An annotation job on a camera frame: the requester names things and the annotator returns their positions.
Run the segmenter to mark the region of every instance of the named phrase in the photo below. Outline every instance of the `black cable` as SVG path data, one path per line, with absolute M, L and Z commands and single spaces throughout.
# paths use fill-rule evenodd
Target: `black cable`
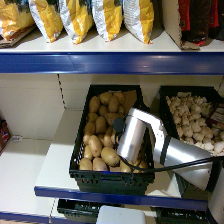
M 133 166 L 133 165 L 129 164 L 127 162 L 127 160 L 125 160 L 121 156 L 120 156 L 120 159 L 121 159 L 121 161 L 123 163 L 125 163 L 127 166 L 129 166 L 132 169 L 145 171 L 145 172 L 148 172 L 148 173 L 155 173 L 155 172 L 163 172 L 163 171 L 168 171 L 168 170 L 180 169 L 180 168 L 184 168 L 184 167 L 189 167 L 189 166 L 194 166 L 194 165 L 199 165 L 199 164 L 202 164 L 202 163 L 214 162 L 214 161 L 219 161 L 219 160 L 223 160 L 224 161 L 224 156 L 199 159 L 199 160 L 195 160 L 195 161 L 188 162 L 188 163 L 182 163 L 182 164 L 178 164 L 178 165 L 174 165 L 174 166 L 167 166 L 167 167 L 155 168 L 155 169 L 140 168 L 140 167 Z

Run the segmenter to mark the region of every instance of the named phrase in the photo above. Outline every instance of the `yellow snack bag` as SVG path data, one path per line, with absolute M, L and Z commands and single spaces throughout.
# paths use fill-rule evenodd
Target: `yellow snack bag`
M 123 19 L 120 0 L 92 0 L 92 12 L 99 35 L 105 41 L 113 40 Z
M 28 0 L 0 0 L 0 35 L 6 41 L 16 38 L 33 24 Z
M 60 16 L 72 42 L 79 44 L 93 25 L 90 0 L 59 0 Z
M 55 41 L 63 29 L 57 0 L 29 0 L 29 5 L 34 21 L 46 42 Z
M 123 0 L 124 24 L 141 42 L 151 43 L 154 10 L 151 0 Z

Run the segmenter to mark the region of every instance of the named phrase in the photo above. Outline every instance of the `shelf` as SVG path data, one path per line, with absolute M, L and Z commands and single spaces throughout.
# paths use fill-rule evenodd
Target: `shelf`
M 35 184 L 37 196 L 190 210 L 206 209 L 206 201 L 180 197 L 172 172 L 156 173 L 155 182 L 149 184 L 145 196 L 81 192 L 75 179 L 69 176 L 69 164 L 81 115 L 82 111 L 65 110 Z
M 0 156 L 0 219 L 49 223 L 55 199 L 33 191 L 49 145 L 33 139 L 7 144 Z
M 76 224 L 74 221 L 68 220 L 65 215 L 58 213 L 57 211 L 58 199 L 55 200 L 52 212 L 51 212 L 51 223 L 52 224 Z M 156 211 L 146 206 L 136 206 L 136 205 L 122 205 L 124 208 L 137 209 L 145 213 L 147 224 L 156 224 L 155 217 Z
M 200 52 L 182 52 L 159 28 L 153 30 L 152 41 L 143 44 L 122 28 L 108 43 L 93 27 L 79 45 L 65 31 L 57 41 L 45 43 L 35 29 L 12 48 L 0 49 L 0 73 L 224 74 L 221 41 L 208 40 Z

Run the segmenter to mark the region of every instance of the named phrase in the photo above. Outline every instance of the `black plastic crate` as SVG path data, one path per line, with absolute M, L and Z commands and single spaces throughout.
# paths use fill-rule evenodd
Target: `black plastic crate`
M 156 208 L 158 224 L 209 224 L 204 211 Z
M 74 151 L 70 161 L 69 174 L 75 178 L 81 191 L 123 194 L 123 195 L 144 195 L 149 183 L 154 182 L 154 173 L 122 173 L 122 172 L 99 172 L 84 171 L 78 169 L 78 163 L 83 153 L 83 129 L 86 124 L 89 101 L 93 96 L 97 96 L 107 91 L 128 92 L 135 90 L 137 100 L 134 103 L 135 108 L 149 112 L 149 108 L 143 103 L 143 97 L 140 86 L 138 85 L 91 85 L 86 103 L 84 106 L 77 138 L 75 141 Z M 152 147 L 148 130 L 144 136 L 145 157 L 149 168 L 154 168 Z
M 206 97 L 208 102 L 214 105 L 218 102 L 223 102 L 223 98 L 218 94 L 214 87 L 204 87 L 204 86 L 161 86 L 160 88 L 160 118 L 164 123 L 168 135 L 179 139 L 176 125 L 173 121 L 173 116 L 170 112 L 169 106 L 166 101 L 166 96 L 172 97 L 177 96 L 178 92 L 191 92 L 192 96 Z M 207 200 L 208 194 L 206 191 L 202 191 L 196 188 L 194 185 L 190 184 L 184 180 L 178 174 L 175 174 L 179 192 L 183 198 L 192 198 L 199 200 Z
M 76 200 L 59 199 L 57 211 L 64 214 L 71 221 L 96 223 L 101 206 L 120 207 L 119 204 L 85 202 Z

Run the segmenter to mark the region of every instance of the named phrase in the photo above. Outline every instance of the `white wall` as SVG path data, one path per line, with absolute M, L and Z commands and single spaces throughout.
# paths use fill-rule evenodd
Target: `white wall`
M 214 86 L 219 90 L 222 76 L 175 75 L 60 75 L 65 106 L 82 110 L 90 84 L 140 85 L 144 102 L 158 111 L 161 85 Z M 224 85 L 219 90 L 224 96 Z M 64 111 L 56 74 L 0 74 L 0 113 L 13 135 L 53 139 Z

